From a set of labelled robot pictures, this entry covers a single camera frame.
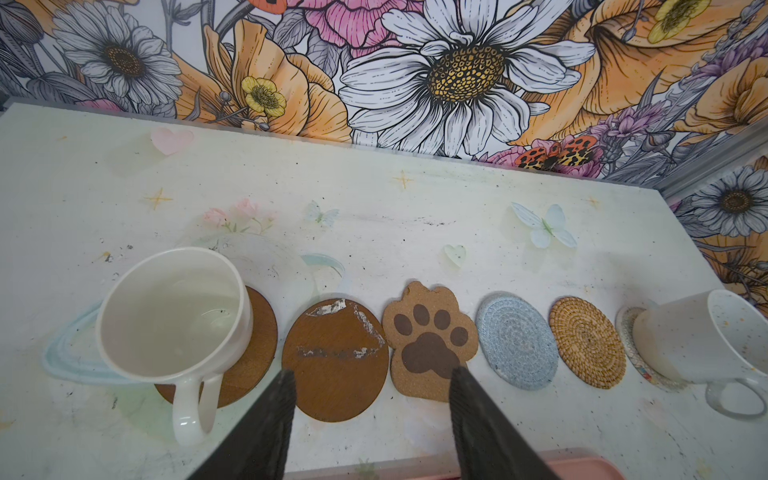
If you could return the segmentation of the aluminium right corner post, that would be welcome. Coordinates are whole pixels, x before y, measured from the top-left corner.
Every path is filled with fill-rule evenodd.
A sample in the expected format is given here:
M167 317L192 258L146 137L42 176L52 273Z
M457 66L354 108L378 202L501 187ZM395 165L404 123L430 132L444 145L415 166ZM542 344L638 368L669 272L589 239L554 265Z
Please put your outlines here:
M653 189L668 203L675 203L737 167L766 155L767 119L764 118L676 168L669 176L657 182Z

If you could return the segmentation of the cork paw print coaster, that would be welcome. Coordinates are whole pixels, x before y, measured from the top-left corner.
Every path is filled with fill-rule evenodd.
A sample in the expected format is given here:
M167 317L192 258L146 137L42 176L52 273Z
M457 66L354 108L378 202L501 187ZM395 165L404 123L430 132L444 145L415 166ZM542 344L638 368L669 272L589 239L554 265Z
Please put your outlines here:
M454 293L410 282L384 309L382 326L392 349L390 374L405 396L449 401L453 370L478 352L478 331Z

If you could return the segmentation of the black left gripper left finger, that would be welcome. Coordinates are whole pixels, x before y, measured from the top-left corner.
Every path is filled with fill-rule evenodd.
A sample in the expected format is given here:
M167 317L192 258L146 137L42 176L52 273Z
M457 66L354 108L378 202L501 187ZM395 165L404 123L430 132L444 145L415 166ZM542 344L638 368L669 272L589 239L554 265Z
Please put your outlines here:
M297 394L294 373L282 370L192 479L281 479Z

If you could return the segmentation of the pink silicone tray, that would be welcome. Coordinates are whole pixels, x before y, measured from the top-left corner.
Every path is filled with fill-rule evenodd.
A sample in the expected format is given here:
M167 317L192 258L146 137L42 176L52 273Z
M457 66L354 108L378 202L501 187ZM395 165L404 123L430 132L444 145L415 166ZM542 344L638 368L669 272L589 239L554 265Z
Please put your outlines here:
M591 456L590 450L564 449L542 453L545 463L561 479L625 479L608 460ZM315 470L286 472L285 479L458 479L455 454L372 462Z

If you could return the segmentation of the grey-blue woven round coaster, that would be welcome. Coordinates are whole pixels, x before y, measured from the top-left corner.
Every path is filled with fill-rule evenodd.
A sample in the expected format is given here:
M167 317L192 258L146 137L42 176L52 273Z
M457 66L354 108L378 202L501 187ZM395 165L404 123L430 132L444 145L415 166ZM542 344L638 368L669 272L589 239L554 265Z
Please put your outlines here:
M475 324L491 369L510 385L541 390L553 381L559 354L543 316L527 301L495 293L478 307Z

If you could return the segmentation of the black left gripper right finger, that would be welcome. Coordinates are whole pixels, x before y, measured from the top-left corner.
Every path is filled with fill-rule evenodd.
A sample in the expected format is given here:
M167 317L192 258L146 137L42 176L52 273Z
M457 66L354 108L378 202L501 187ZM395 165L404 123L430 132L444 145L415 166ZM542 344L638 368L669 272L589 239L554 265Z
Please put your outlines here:
M452 432L462 479L555 479L465 367L452 371Z

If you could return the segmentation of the multicolour zigzag round coaster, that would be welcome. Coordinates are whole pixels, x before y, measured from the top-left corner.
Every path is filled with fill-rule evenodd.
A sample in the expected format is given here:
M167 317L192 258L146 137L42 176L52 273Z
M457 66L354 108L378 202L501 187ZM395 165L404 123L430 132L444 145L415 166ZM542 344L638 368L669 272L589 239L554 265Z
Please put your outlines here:
M681 392L686 390L689 386L688 382L665 377L641 358L635 345L633 330L635 320L644 312L645 308L640 306L624 306L616 314L614 325L630 363L643 379L664 391Z

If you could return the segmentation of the white speckled mug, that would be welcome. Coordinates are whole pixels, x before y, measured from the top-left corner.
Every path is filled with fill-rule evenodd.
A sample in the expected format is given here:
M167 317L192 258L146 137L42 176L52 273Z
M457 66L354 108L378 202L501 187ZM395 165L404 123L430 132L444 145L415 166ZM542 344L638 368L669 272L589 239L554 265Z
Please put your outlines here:
M155 254L121 277L96 321L102 359L137 382L172 385L181 445L212 431L224 373L253 332L246 285L225 256L185 247Z
M740 421L767 416L767 319L741 296L712 290L641 311L632 326L640 358L669 380L704 384L716 412ZM737 384L760 401L756 413L730 410L725 389Z

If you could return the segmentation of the plain brown wooden coaster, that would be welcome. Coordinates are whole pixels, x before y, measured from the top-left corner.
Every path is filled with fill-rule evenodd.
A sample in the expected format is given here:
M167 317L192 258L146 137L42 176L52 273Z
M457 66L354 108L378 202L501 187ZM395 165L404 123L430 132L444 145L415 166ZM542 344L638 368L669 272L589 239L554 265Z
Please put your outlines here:
M241 358L223 376L219 409L245 397L263 379L270 368L278 344L276 315L267 299L247 286L253 312L251 338Z

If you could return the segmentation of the woven rattan round coaster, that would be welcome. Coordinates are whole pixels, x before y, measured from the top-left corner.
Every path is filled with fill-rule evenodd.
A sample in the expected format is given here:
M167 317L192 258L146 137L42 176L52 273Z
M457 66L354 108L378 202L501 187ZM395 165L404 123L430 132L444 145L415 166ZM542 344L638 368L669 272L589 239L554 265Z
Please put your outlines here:
M558 299L549 312L549 325L561 359L586 384L611 389L626 371L618 332L592 303L574 296Z

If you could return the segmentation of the dark wooden scratched coaster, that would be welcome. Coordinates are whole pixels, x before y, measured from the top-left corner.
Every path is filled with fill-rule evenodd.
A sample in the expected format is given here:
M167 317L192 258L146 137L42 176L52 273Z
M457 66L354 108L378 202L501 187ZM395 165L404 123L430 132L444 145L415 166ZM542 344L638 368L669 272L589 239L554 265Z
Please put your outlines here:
M343 422L378 397L388 374L389 346L381 323L365 306L327 299L294 321L281 364L294 373L302 412L322 422Z

